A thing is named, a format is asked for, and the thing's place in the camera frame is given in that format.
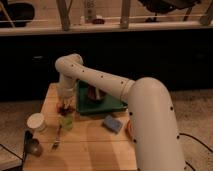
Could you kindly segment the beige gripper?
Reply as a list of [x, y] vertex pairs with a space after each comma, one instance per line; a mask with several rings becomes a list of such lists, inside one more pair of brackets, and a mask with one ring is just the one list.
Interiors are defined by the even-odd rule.
[[73, 95], [76, 79], [70, 78], [65, 75], [59, 77], [57, 85], [58, 96], [60, 97], [60, 107], [64, 107], [64, 98], [68, 98], [68, 107], [72, 107]]

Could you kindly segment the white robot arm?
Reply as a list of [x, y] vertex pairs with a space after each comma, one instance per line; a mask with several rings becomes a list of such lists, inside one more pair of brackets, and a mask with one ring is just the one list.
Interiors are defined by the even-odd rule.
[[82, 57], [58, 58], [59, 99], [66, 102], [78, 80], [125, 102], [133, 129], [138, 171], [184, 171], [186, 167], [170, 93], [152, 77], [136, 81], [85, 67]]

